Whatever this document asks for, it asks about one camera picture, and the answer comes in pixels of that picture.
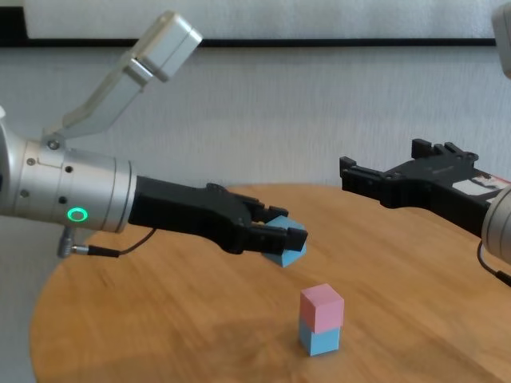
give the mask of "wall trim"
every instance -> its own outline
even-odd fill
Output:
[[[127,47],[132,39],[30,39],[26,32],[22,6],[0,7],[0,47]],[[203,48],[335,48],[385,46],[495,46],[492,38],[364,38],[364,39],[290,39],[245,40],[204,39]]]

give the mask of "screw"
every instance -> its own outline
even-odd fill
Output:
[[[48,141],[48,148],[50,148],[51,150],[57,150],[60,147],[61,147],[61,144],[57,140]]]

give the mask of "cable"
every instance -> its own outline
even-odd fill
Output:
[[[493,275],[495,278],[500,280],[501,282],[505,283],[507,286],[511,287],[511,275],[506,274],[502,270],[494,270],[488,264],[485,262],[483,258],[483,246],[482,241],[479,243],[479,246],[477,247],[477,260],[481,264],[481,266],[488,271],[491,275]]]
[[[483,258],[483,252],[484,251],[483,251],[483,246],[482,246],[482,241],[481,241],[479,243],[479,246],[477,247],[477,260],[479,261],[479,263],[481,264],[483,269],[488,271],[491,275],[496,275],[497,272],[486,264],[485,259]]]
[[[152,229],[143,239],[135,243],[133,246],[128,247],[126,250],[120,251],[121,255],[126,255],[136,250],[138,247],[146,243],[154,235],[154,233],[156,233],[156,229]]]
[[[142,246],[146,243],[156,232],[156,229],[153,228],[151,231],[140,241],[135,243],[133,246],[128,247],[125,250],[119,251],[114,249],[109,249],[108,247],[99,247],[99,246],[88,246],[86,250],[87,255],[99,255],[102,257],[110,257],[110,258],[118,258],[121,255],[126,255],[136,250],[138,247]]]

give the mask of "gray wall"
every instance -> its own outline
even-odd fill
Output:
[[[10,127],[37,138],[85,100],[120,52],[0,50]],[[70,143],[192,186],[339,185],[340,156],[386,170],[422,137],[452,140],[480,154],[480,168],[511,179],[510,103],[494,48],[203,49],[108,132]],[[6,218],[0,228],[0,381],[28,382],[30,315],[57,265],[60,230]]]

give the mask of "cube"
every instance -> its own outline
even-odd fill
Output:
[[[311,357],[336,351],[339,349],[340,339],[340,328],[314,333],[302,318],[299,320],[299,340]]]
[[[289,227],[292,227],[294,229],[301,229],[305,230],[305,227],[297,223],[288,217],[284,217],[283,215],[278,216],[277,218],[271,220],[270,222],[266,223],[268,226],[271,227],[282,227],[284,229],[288,229]],[[275,255],[275,254],[263,254],[267,259],[271,260],[272,262],[278,264],[281,267],[288,267],[296,260],[300,259],[305,253],[307,252],[307,246],[304,243],[301,251],[293,251],[293,250],[285,250],[282,255]]]
[[[313,333],[323,333],[343,326],[344,299],[324,283],[302,290],[299,312]]]

